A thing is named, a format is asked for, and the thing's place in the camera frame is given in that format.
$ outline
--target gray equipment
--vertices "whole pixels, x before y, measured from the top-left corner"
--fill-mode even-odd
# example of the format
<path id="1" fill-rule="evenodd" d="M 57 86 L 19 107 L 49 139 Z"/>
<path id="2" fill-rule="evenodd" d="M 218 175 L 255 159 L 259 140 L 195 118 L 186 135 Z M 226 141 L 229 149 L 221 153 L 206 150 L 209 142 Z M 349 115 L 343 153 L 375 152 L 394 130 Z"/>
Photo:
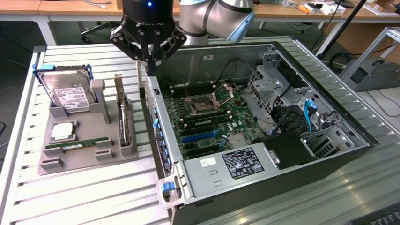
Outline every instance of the gray equipment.
<path id="1" fill-rule="evenodd" d="M 351 60 L 347 64 L 347 68 L 355 63 L 357 60 Z M 386 61 L 383 58 L 377 57 L 373 59 L 365 59 L 355 70 L 349 76 L 349 79 L 342 76 L 342 79 L 347 79 L 346 85 L 354 92 L 375 90 L 382 87 L 387 80 L 394 76 L 398 68 L 394 62 Z"/>
<path id="2" fill-rule="evenodd" d="M 259 74 L 267 75 L 258 79 L 261 81 L 265 79 L 266 84 L 274 84 L 269 82 L 274 79 L 278 81 L 275 91 L 254 85 L 255 89 L 249 90 L 246 87 L 239 92 L 253 115 L 269 115 L 263 104 L 273 103 L 274 96 L 282 94 L 281 88 L 289 83 L 291 91 L 286 92 L 281 107 L 295 107 L 303 113 L 301 110 L 305 100 L 313 98 L 318 106 L 317 112 L 335 113 L 339 120 L 327 118 L 323 123 L 327 123 L 329 127 L 315 131 L 318 120 L 313 115 L 309 117 L 311 133 L 302 130 L 299 136 L 295 132 L 286 132 L 262 135 L 258 139 L 239 135 L 246 132 L 245 130 L 229 131 L 223 128 L 218 132 L 227 132 L 229 135 L 210 139 L 213 143 L 219 143 L 223 136 L 226 137 L 226 142 L 219 143 L 219 148 L 190 157 L 175 133 L 179 121 L 171 120 L 175 113 L 170 112 L 171 109 L 174 112 L 178 110 L 183 112 L 185 109 L 177 110 L 181 107 L 174 103 L 170 104 L 170 96 L 163 91 L 162 81 L 167 78 L 177 81 L 175 85 L 169 84 L 169 88 L 183 89 L 183 100 L 197 91 L 191 87 L 207 83 L 217 85 L 211 81 L 217 80 L 231 57 L 241 58 L 250 68 L 262 62 L 262 66 L 257 66 L 251 71 L 245 65 L 237 64 L 235 72 L 229 77 L 231 83 L 250 85 L 249 79 L 254 77 L 257 71 L 262 72 L 258 73 L 258 78 Z M 154 155 L 159 156 L 155 165 L 165 176 L 157 181 L 155 191 L 159 205 L 171 209 L 173 225 L 195 224 L 325 178 L 378 144 L 277 43 L 218 45 L 218 47 L 211 45 L 179 49 L 158 66 L 157 77 L 146 77 L 145 90 L 155 138 L 153 151 Z M 257 100 L 257 94 L 262 95 L 262 101 Z M 233 116 L 238 115 L 234 110 L 231 108 Z M 229 122 L 226 126 L 230 128 L 234 125 Z"/>
<path id="3" fill-rule="evenodd" d="M 254 18 L 250 0 L 182 0 L 179 26 L 185 31 L 185 45 L 207 44 L 207 33 L 238 42 Z"/>
<path id="4" fill-rule="evenodd" d="M 62 74 L 62 67 L 54 68 Z M 49 120 L 37 173 L 45 175 L 137 157 L 131 102 L 125 99 L 121 76 L 115 75 L 115 101 L 103 100 L 103 81 L 90 80 L 87 91 L 95 102 L 85 112 L 49 107 Z"/>

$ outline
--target hard drive label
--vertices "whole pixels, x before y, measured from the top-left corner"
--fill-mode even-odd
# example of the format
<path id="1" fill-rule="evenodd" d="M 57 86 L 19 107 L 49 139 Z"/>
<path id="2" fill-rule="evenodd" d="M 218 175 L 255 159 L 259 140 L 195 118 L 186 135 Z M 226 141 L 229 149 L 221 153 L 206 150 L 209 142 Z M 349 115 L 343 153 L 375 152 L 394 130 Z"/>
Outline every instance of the hard drive label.
<path id="1" fill-rule="evenodd" d="M 54 89 L 54 92 L 63 109 L 77 109 L 89 106 L 82 87 L 59 88 L 59 89 Z"/>
<path id="2" fill-rule="evenodd" d="M 262 165 L 251 148 L 222 154 L 222 158 L 233 179 L 246 177 L 263 171 Z"/>

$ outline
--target blue pcie slot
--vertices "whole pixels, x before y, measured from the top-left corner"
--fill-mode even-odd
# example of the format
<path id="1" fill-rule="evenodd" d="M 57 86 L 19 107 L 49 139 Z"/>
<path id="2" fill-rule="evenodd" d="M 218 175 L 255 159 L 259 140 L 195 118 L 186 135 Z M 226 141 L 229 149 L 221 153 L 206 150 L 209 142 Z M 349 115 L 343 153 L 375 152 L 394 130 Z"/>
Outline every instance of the blue pcie slot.
<path id="1" fill-rule="evenodd" d="M 189 136 L 189 137 L 182 137 L 181 138 L 181 142 L 186 143 L 186 142 L 193 142 L 195 140 L 201 140 L 201 139 L 205 139 L 205 138 L 210 138 L 210 137 L 214 137 L 218 133 L 218 130 L 214 130 L 211 132 L 207 132 L 207 133 L 203 133 L 201 135 L 194 135 L 194 136 Z"/>

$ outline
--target motherboard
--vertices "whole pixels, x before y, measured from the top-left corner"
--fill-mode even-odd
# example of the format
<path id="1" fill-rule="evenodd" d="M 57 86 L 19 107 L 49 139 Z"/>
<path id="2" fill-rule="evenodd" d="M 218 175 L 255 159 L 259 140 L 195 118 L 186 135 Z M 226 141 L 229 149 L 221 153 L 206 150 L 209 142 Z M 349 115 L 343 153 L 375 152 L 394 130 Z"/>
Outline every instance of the motherboard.
<path id="1" fill-rule="evenodd" d="M 162 96 L 185 159 L 246 146 L 263 136 L 234 84 L 194 92 L 183 87 L 181 91 L 181 95 L 175 90 L 165 91 Z"/>

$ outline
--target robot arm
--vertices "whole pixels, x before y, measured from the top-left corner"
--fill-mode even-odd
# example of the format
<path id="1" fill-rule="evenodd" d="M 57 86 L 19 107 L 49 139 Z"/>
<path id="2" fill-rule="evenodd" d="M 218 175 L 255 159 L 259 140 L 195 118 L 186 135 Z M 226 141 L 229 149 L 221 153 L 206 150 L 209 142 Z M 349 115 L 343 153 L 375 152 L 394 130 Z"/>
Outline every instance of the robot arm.
<path id="1" fill-rule="evenodd" d="M 110 33 L 109 39 L 117 48 L 133 60 L 146 62 L 149 74 L 154 71 L 155 61 L 167 59 L 186 41 L 174 26 L 171 6 L 171 0 L 122 0 L 121 25 Z"/>

